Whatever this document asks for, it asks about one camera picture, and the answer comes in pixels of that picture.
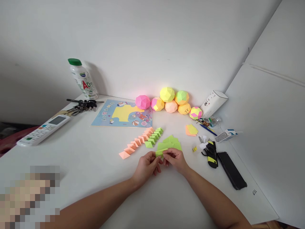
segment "white table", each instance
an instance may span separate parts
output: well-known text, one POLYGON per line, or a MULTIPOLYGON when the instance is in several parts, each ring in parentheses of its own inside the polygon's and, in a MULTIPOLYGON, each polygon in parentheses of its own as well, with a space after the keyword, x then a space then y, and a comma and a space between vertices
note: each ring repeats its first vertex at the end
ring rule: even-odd
MULTIPOLYGON (((121 100, 103 95, 100 95, 98 100, 106 99, 121 100)), ((63 110, 74 105, 75 103, 71 103, 63 110)), ((96 112, 84 112, 72 117, 67 124, 38 146, 16 146, 4 155, 0 159, 2 193, 3 186, 8 186, 9 181, 16 179, 18 174, 29 172, 30 165, 60 166, 63 175, 60 181, 60 195, 57 193, 51 198, 61 208, 129 178, 135 171, 139 158, 150 150, 156 150, 157 145, 153 149, 147 149, 142 145, 129 158, 122 160, 119 153, 145 129, 90 127, 102 105, 98 104, 96 112)), ((229 153, 247 182, 248 187, 239 191, 233 188, 221 164, 217 169, 213 169, 208 165, 207 158, 199 151, 191 151, 192 147, 200 142, 198 137, 185 134, 187 124, 193 124, 199 130, 199 135, 214 138, 214 135, 196 124, 188 115, 181 115, 178 112, 170 114, 165 110, 153 113, 153 127, 162 127, 164 130, 158 142, 169 135, 177 137, 189 166, 226 194, 251 224, 277 219, 277 214, 230 142, 216 146, 218 152, 229 153)), ((131 195, 103 228, 215 228, 185 178, 171 166, 161 166, 161 169, 162 173, 157 177, 151 177, 141 189, 131 195)))

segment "yellow paper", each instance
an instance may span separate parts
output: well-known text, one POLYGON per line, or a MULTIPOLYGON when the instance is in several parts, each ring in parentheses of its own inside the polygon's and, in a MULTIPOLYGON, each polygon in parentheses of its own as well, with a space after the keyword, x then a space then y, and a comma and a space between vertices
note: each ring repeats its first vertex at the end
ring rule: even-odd
POLYGON ((196 135, 198 133, 198 130, 192 124, 187 125, 187 128, 188 128, 188 131, 190 132, 190 134, 195 134, 196 135))

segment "white wall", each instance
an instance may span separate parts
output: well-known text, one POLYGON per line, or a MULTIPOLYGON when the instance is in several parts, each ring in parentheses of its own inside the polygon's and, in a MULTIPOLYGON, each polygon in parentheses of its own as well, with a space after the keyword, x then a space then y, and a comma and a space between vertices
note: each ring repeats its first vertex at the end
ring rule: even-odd
POLYGON ((82 60, 101 94, 155 97, 171 86, 200 106, 227 89, 279 2, 3 0, 0 97, 12 102, 1 101, 0 121, 42 123, 78 96, 67 58, 82 60))
POLYGON ((305 228, 305 1, 283 0, 219 111, 230 142, 279 215, 305 228), (259 66, 267 71, 252 68, 259 66))

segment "origami ball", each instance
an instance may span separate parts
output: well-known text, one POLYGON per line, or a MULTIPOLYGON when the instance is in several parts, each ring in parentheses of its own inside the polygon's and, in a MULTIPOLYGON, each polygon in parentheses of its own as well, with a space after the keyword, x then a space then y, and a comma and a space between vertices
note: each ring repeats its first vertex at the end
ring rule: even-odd
POLYGON ((188 103, 190 99, 188 93, 186 91, 178 91, 175 96, 175 101, 178 105, 183 105, 188 103))
POLYGON ((173 113, 177 110, 178 108, 178 105, 177 103, 173 100, 171 102, 167 102, 165 103, 165 110, 168 112, 168 113, 173 113))
POLYGON ((178 106, 178 112, 182 115, 186 115, 190 113, 190 111, 191 111, 191 105, 188 103, 178 106))
POLYGON ((163 102, 171 102, 175 98, 175 92, 171 87, 164 87, 160 91, 160 98, 163 102))
POLYGON ((189 115, 192 119, 200 119, 202 117, 202 110, 199 107, 192 107, 189 115))
POLYGON ((136 98, 136 105, 139 109, 146 110, 149 108, 150 99, 146 95, 139 95, 136 98))
POLYGON ((160 97, 155 97, 152 99, 152 109, 155 111, 160 111, 164 108, 164 102, 160 97))

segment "pink paper ball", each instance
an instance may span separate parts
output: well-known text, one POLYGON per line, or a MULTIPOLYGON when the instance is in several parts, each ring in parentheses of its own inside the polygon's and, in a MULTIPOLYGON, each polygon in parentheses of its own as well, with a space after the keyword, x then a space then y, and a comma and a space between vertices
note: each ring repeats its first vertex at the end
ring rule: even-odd
POLYGON ((139 95, 136 98, 136 105, 139 109, 146 110, 150 106, 150 99, 146 95, 139 95))

